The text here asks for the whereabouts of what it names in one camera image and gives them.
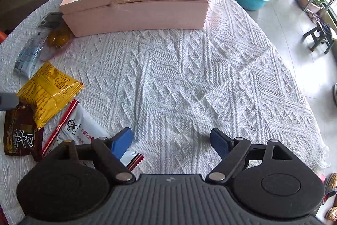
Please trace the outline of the dark red chicken snack bag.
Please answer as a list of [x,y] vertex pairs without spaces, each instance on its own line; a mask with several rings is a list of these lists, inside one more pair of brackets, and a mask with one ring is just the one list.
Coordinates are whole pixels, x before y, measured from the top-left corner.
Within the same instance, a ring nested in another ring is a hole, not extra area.
[[36,162],[42,160],[43,128],[37,128],[34,112],[29,105],[19,105],[6,112],[3,148],[9,156],[31,155]]

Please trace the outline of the white red snack packet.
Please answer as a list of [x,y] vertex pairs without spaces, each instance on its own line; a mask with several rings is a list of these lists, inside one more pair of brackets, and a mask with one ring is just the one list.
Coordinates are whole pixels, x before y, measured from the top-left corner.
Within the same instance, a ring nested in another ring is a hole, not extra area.
[[144,160],[142,154],[130,148],[133,139],[130,128],[126,127],[117,134],[110,135],[76,99],[72,100],[56,129],[44,145],[42,155],[46,156],[65,140],[72,140],[76,145],[84,145],[90,144],[92,140],[98,138],[112,139],[110,151],[130,171]]

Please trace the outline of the blue white snack packet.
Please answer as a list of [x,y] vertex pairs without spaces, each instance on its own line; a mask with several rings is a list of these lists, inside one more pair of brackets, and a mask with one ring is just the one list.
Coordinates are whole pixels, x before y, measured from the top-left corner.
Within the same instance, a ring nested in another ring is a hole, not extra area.
[[47,29],[38,30],[26,42],[14,65],[14,71],[18,75],[31,78],[49,32]]

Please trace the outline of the yellow snack bag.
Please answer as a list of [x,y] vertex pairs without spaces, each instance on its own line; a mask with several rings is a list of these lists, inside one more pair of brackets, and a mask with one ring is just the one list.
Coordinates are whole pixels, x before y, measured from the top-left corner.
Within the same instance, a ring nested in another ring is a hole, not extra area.
[[41,129],[84,88],[84,84],[46,61],[18,91],[19,100],[33,110]]

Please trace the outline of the clear pack yellow pastries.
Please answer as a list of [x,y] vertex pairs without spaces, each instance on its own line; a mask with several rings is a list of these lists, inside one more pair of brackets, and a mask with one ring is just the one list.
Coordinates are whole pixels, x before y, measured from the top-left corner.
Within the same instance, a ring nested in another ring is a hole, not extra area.
[[39,59],[49,61],[70,46],[74,35],[63,19],[61,12],[50,12],[38,26],[44,35],[44,44]]

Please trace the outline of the orange plastic chair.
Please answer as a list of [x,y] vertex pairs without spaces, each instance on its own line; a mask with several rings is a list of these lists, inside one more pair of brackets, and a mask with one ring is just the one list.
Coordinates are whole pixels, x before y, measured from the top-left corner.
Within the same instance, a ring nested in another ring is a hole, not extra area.
[[0,31],[0,44],[1,44],[6,38],[7,38],[7,35],[6,35],[4,32]]

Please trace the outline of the white textured tablecloth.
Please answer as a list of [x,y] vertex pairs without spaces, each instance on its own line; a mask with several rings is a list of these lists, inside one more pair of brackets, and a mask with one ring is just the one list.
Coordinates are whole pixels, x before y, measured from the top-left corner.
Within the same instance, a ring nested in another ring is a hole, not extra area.
[[234,0],[209,0],[201,30],[136,30],[76,38],[52,58],[84,84],[80,104],[111,134],[132,129],[137,174],[206,175],[213,128],[277,139],[314,172],[328,147],[277,48]]

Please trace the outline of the pink cardboard box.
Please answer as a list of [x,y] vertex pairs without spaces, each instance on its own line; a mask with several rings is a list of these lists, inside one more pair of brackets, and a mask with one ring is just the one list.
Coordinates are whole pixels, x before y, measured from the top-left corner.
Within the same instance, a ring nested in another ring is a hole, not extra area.
[[203,28],[209,0],[63,0],[76,37],[117,31]]

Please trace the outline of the dark wooden stool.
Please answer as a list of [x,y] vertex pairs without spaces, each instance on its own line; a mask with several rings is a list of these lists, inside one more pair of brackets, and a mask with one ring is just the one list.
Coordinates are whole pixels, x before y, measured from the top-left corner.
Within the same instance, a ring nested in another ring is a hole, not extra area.
[[313,29],[303,35],[303,38],[308,36],[311,36],[314,41],[314,45],[310,48],[311,52],[315,51],[320,44],[325,44],[327,48],[324,53],[327,55],[336,42],[336,31],[327,23],[317,22]]

